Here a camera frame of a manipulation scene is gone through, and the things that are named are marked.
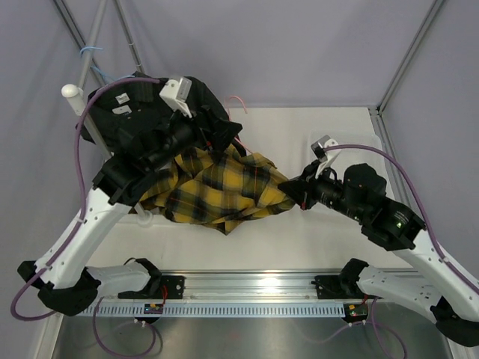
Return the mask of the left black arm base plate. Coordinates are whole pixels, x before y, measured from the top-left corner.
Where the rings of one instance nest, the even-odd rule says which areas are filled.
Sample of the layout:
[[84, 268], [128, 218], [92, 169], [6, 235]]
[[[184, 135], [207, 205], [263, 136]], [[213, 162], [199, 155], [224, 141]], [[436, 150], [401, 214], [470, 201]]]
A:
[[133, 292], [121, 292], [120, 299], [182, 299], [185, 288], [185, 277], [181, 275], [164, 275], [152, 277], [145, 288]]

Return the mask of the white plastic basket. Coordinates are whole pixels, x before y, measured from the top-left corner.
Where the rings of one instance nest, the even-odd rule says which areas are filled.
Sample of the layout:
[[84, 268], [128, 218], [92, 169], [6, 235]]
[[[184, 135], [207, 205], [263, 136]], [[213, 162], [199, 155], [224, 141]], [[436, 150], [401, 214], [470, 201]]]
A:
[[[311, 149], [311, 145], [323, 138], [329, 136], [335, 141], [335, 144], [357, 144], [365, 145], [369, 147], [383, 150], [382, 142], [378, 136], [374, 134], [366, 134], [360, 132], [348, 132], [345, 130], [329, 130], [329, 131], [312, 131], [306, 140], [308, 148], [308, 159], [305, 164], [311, 163], [316, 159], [314, 152]], [[380, 154], [361, 149], [346, 149], [341, 150], [339, 156], [332, 164], [332, 168], [336, 171], [338, 179], [343, 179], [345, 170], [351, 165], [358, 165], [361, 163], [367, 163], [370, 165], [378, 175], [383, 178], [387, 178], [387, 172], [385, 167], [385, 160]]]

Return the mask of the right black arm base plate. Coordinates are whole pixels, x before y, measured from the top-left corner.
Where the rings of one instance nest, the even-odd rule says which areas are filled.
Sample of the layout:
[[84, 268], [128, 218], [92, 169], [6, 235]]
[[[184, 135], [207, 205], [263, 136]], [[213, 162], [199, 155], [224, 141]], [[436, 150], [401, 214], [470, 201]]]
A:
[[361, 292], [348, 292], [342, 286], [337, 275], [320, 274], [311, 281], [318, 299], [363, 299]]

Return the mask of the yellow plaid flannel shirt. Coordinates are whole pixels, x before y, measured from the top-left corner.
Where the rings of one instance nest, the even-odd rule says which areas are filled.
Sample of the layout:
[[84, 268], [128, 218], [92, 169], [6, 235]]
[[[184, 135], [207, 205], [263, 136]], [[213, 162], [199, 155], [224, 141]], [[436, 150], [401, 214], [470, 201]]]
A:
[[272, 161], [235, 146], [223, 153], [190, 148], [159, 173], [141, 205], [169, 221], [196, 224], [228, 235], [246, 221], [291, 210], [295, 203], [279, 185], [286, 182]]

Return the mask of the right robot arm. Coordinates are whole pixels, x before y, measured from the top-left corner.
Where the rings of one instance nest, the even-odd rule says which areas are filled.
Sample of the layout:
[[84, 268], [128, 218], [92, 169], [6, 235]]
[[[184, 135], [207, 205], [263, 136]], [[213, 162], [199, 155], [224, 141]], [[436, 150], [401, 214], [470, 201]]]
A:
[[429, 319], [441, 334], [465, 347], [478, 346], [478, 294], [451, 269], [453, 260], [434, 248], [426, 224], [407, 206], [386, 195], [386, 181], [367, 164], [352, 165], [344, 178], [317, 162], [279, 185], [302, 209], [317, 203], [356, 221], [372, 243], [411, 265], [426, 280], [415, 284], [352, 258], [338, 275], [348, 297], [384, 298]]

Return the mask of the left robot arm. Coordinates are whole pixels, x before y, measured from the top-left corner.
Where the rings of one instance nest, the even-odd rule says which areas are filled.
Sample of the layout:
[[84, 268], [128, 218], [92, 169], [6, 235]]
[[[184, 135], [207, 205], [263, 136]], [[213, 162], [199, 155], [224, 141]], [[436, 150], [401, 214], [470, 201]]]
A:
[[140, 258], [122, 266], [89, 267], [89, 259], [111, 229], [158, 180], [159, 172], [190, 147], [224, 152], [242, 125], [215, 114], [207, 105], [192, 115], [176, 110], [166, 120], [128, 119], [117, 130], [118, 150], [94, 177], [79, 216], [36, 261], [17, 269], [50, 310], [75, 316], [98, 298], [153, 298], [162, 272]]

